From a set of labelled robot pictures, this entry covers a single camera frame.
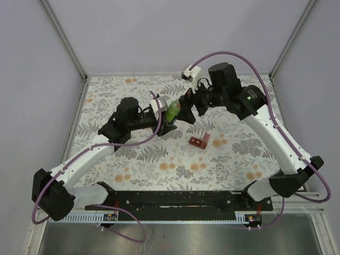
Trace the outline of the green pill bottle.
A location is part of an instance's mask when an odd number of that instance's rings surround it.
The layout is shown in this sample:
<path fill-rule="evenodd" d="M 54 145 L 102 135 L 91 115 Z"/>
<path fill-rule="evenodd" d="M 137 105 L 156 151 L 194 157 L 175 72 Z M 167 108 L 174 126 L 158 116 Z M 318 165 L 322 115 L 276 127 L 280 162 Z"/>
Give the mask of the green pill bottle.
<path fill-rule="evenodd" d="M 179 100 L 174 100 L 171 102 L 169 105 L 168 109 L 166 110 L 165 113 L 165 120 L 168 123 L 174 122 L 174 120 L 177 118 L 177 115 L 179 114 L 181 110 L 181 105 Z"/>

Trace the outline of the red pill organizer box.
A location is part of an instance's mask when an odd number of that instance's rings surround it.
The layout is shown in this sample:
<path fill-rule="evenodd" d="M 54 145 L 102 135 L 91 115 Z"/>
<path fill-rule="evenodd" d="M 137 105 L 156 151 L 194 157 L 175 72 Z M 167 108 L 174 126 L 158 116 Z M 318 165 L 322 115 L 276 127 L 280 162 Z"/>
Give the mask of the red pill organizer box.
<path fill-rule="evenodd" d="M 202 138 L 191 137 L 189 140 L 189 144 L 204 150 L 207 147 L 209 139 L 210 139 L 210 134 L 205 133 Z"/>

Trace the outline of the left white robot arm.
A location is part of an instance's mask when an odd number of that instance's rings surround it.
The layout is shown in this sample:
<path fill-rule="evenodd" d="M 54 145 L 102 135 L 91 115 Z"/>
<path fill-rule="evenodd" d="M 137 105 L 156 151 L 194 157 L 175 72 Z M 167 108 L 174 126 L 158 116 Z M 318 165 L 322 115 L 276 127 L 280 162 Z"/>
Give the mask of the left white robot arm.
<path fill-rule="evenodd" d="M 109 210 L 115 205 L 115 197 L 106 184 L 75 187 L 91 168 L 103 158 L 121 147 L 129 147 L 131 132 L 151 128 L 146 139 L 161 136 L 174 130 L 173 124 L 181 109 L 178 100 L 167 104 L 163 97 L 154 96 L 146 109 L 141 109 L 137 99 L 125 97 L 116 111 L 97 135 L 75 156 L 50 171 L 38 170 L 33 177 L 32 200 L 34 210 L 42 209 L 49 218 L 58 221 L 72 210 L 98 204 Z"/>

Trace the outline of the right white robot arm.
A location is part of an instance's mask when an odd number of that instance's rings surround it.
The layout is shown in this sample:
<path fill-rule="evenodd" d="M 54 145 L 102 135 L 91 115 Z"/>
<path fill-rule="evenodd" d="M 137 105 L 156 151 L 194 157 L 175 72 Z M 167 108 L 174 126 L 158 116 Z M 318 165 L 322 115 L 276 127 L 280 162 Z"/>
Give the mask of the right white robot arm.
<path fill-rule="evenodd" d="M 235 114 L 254 130 L 279 164 L 274 175 L 254 181 L 244 189 L 247 194 L 242 196 L 243 207 L 254 210 L 261 200 L 275 195 L 289 198 L 323 166 L 323 159 L 303 149 L 296 151 L 298 143 L 270 112 L 267 97 L 256 86 L 242 86 L 233 65 L 219 63 L 210 67 L 208 73 L 211 85 L 205 87 L 201 68 L 188 66 L 182 71 L 182 78 L 190 81 L 192 87 L 179 99 L 177 119 L 194 124 L 192 107 L 200 116 L 213 107 L 225 107 Z"/>

